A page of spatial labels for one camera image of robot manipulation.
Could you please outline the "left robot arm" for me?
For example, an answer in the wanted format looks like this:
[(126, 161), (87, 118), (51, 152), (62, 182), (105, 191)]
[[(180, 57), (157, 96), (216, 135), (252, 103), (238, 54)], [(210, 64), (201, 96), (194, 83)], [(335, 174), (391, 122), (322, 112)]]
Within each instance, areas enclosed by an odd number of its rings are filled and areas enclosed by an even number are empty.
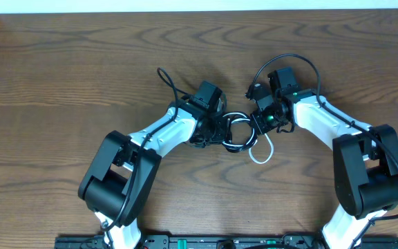
[(105, 248), (139, 244), (138, 216), (161, 160), (187, 141), (220, 143), (225, 137), (225, 105), (222, 90), (204, 81), (196, 94), (172, 102), (159, 120), (141, 131), (106, 135), (77, 193), (99, 219)]

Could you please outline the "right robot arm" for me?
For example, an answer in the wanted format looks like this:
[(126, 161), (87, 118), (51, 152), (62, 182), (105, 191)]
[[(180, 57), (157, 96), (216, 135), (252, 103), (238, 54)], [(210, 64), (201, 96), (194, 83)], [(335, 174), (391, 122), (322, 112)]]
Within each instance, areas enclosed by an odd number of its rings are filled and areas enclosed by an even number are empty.
[(398, 137), (389, 125), (373, 127), (333, 107), (318, 89), (302, 89), (290, 67), (269, 73), (269, 89), (257, 82), (246, 97), (258, 108), (251, 114), (257, 134), (283, 131), (290, 124), (308, 130), (333, 155), (339, 206), (313, 248), (359, 248), (376, 221), (398, 206)]

